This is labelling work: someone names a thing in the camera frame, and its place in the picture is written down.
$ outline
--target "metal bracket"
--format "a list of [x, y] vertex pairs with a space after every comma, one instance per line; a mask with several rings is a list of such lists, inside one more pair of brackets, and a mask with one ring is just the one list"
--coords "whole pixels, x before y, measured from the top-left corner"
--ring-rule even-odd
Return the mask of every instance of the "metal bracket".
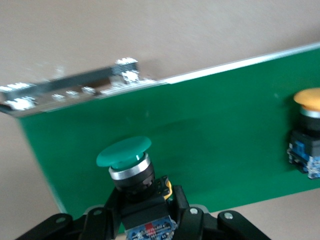
[[0, 112], [25, 117], [157, 84], [151, 79], [140, 79], [137, 63], [127, 57], [117, 60], [115, 65], [82, 74], [35, 84], [0, 86]]

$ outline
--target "green panel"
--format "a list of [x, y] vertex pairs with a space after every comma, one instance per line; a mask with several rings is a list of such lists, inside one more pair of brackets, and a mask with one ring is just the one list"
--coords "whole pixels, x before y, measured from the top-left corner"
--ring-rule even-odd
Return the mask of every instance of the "green panel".
[[210, 211], [320, 186], [288, 163], [293, 95], [320, 87], [320, 50], [160, 85], [20, 118], [55, 197], [79, 217], [106, 201], [113, 183], [96, 166], [108, 145], [152, 141], [158, 177], [182, 185]]

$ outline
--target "green push button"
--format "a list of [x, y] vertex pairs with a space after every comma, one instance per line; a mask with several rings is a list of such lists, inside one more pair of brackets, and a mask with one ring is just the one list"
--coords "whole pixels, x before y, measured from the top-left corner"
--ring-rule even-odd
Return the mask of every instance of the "green push button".
[[144, 152], [150, 146], [151, 140], [146, 136], [118, 141], [100, 152], [96, 164], [99, 167], [112, 167], [117, 171], [132, 168], [143, 160]]

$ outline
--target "reflective metal edge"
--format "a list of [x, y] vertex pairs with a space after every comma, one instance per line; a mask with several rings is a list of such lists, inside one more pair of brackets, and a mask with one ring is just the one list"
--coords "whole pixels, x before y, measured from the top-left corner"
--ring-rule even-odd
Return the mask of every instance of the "reflective metal edge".
[[112, 167], [109, 167], [109, 173], [111, 178], [113, 180], [124, 180], [143, 172], [151, 164], [151, 160], [147, 153], [144, 153], [143, 157], [144, 157], [144, 160], [139, 162], [139, 164], [123, 171], [117, 171]]
[[226, 72], [234, 69], [247, 67], [254, 64], [264, 63], [271, 60], [292, 56], [295, 54], [301, 54], [301, 53], [316, 50], [316, 49], [320, 49], [320, 42], [315, 42], [315, 43], [300, 46], [300, 47], [290, 48], [284, 51], [274, 52], [267, 55], [256, 56], [253, 58], [248, 58], [240, 61], [234, 61], [227, 64], [221, 64], [218, 66], [209, 67], [202, 70], [192, 71], [186, 74], [164, 78], [159, 80], [158, 82], [164, 82], [167, 84], [176, 84], [176, 83], [180, 83], [180, 82], [184, 82], [192, 79], [197, 79], [197, 78], [201, 78], [201, 77], [205, 77], [213, 74], [218, 74], [218, 73], [222, 73], [222, 72]]
[[320, 119], [320, 112], [307, 110], [303, 106], [300, 108], [300, 113], [310, 118]]

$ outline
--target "screw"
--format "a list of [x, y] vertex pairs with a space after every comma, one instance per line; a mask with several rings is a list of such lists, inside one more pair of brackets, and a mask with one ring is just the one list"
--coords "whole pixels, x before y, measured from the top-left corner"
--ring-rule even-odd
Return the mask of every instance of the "screw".
[[76, 91], [66, 91], [65, 92], [70, 98], [78, 98], [79, 97], [79, 93]]
[[55, 222], [57, 223], [57, 224], [59, 224], [59, 223], [62, 223], [62, 222], [64, 222], [66, 220], [66, 218], [65, 217], [59, 217], [57, 220], [55, 220]]
[[225, 217], [226, 219], [233, 219], [233, 218], [234, 218], [234, 216], [233, 216], [230, 212], [225, 212], [225, 213], [224, 213], [224, 217]]
[[53, 94], [52, 98], [57, 102], [63, 102], [65, 100], [65, 96], [60, 94]]
[[101, 210], [96, 210], [96, 211], [94, 211], [94, 213], [93, 213], [93, 215], [100, 215], [100, 214], [102, 214], [102, 211]]
[[190, 213], [193, 215], [198, 214], [198, 210], [196, 208], [190, 208]]
[[96, 93], [96, 90], [89, 86], [84, 86], [81, 88], [82, 92], [89, 95], [94, 95]]

